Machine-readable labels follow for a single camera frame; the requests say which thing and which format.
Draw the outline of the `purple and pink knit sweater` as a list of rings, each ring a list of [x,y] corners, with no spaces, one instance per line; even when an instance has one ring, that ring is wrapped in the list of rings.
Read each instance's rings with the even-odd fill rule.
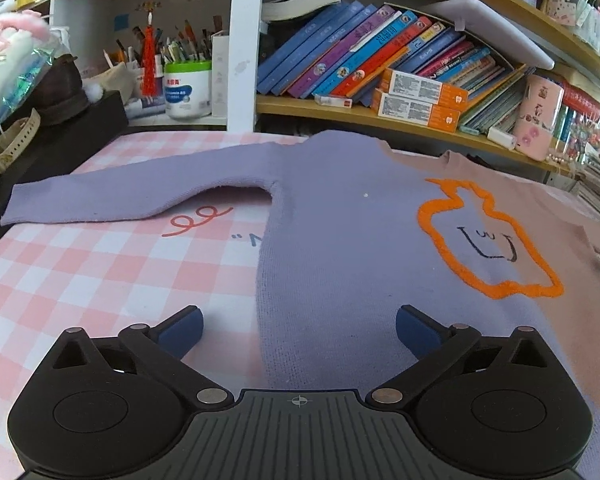
[[[142,220],[212,188],[272,198],[256,278],[270,387],[369,392],[399,374],[415,361],[402,304],[490,336],[530,325],[592,408],[579,472],[600,478],[600,221],[542,185],[324,131],[20,184],[2,221]]]

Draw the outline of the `pink checkered table mat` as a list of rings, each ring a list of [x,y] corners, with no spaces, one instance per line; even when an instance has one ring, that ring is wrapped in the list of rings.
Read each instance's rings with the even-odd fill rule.
[[[235,145],[301,142],[219,132],[139,133],[107,146],[77,174]],[[16,223],[0,240],[0,479],[18,476],[7,414],[66,328],[110,336],[194,304],[204,336],[189,365],[226,388],[269,387],[256,278],[272,205],[260,188],[212,188],[129,221]]]

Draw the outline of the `small white eraser box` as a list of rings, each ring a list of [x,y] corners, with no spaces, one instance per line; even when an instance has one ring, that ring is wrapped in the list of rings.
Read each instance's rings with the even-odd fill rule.
[[[506,131],[496,127],[491,127],[486,137],[493,143],[498,144],[501,148],[513,151],[517,145],[517,139]]]

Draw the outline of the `beige wristwatch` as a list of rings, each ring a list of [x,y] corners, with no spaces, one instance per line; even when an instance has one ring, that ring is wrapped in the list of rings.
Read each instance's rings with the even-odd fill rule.
[[[27,149],[41,125],[41,116],[36,109],[29,117],[16,120],[0,135],[0,174],[12,166]]]

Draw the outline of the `white can with green lid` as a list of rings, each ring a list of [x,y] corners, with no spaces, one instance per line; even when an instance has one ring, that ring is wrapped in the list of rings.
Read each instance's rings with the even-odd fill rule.
[[[166,114],[174,119],[195,119],[211,114],[210,61],[168,63],[163,70]]]

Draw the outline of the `pink patterned cup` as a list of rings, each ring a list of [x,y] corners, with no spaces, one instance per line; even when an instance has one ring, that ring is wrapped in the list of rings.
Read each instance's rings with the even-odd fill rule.
[[[538,75],[527,77],[526,90],[513,128],[516,150],[544,162],[553,139],[564,88]]]

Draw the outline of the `upper orange white box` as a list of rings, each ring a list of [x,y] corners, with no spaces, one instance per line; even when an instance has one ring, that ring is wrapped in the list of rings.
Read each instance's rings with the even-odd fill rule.
[[[434,79],[387,68],[381,75],[377,89],[401,98],[440,105],[464,112],[468,110],[468,92]]]

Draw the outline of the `dark brown hat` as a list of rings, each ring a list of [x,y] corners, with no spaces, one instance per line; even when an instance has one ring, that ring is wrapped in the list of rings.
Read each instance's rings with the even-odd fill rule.
[[[52,67],[30,94],[29,102],[44,126],[68,122],[90,106],[75,60],[71,54],[55,58]]]

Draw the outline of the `red tassel ornament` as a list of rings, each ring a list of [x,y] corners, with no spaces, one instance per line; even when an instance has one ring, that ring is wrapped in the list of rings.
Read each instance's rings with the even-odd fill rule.
[[[144,31],[144,50],[143,50],[143,96],[152,98],[156,95],[155,84],[155,38],[154,38],[154,10],[155,0],[147,0],[146,4],[146,27]]]

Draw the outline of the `wooden bookshelf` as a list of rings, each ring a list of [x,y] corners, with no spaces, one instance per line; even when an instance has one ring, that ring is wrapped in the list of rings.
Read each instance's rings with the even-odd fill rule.
[[[486,135],[519,131],[530,79],[555,86],[547,116],[600,117],[600,14],[566,27],[528,0],[0,0],[38,12],[68,40],[85,77],[162,56],[160,126],[230,132],[306,119],[370,130],[409,148],[439,144],[576,174],[565,142],[535,155]]]

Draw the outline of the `row of leaning books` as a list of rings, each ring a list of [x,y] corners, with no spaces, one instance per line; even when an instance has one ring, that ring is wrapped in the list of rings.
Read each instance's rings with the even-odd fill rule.
[[[452,84],[468,92],[468,110],[520,74],[471,32],[412,9],[340,2],[315,12],[259,65],[257,92],[370,108],[387,69]]]

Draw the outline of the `pink white plush bouquet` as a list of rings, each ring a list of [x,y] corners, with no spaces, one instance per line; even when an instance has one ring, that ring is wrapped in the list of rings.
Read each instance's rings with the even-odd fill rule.
[[[53,65],[59,47],[41,13],[0,14],[0,130]]]

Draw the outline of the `thick black book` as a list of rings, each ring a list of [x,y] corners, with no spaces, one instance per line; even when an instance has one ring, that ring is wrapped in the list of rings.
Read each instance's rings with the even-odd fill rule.
[[[262,3],[260,18],[262,21],[286,22],[302,18],[316,10],[340,3],[341,0],[274,0]]]

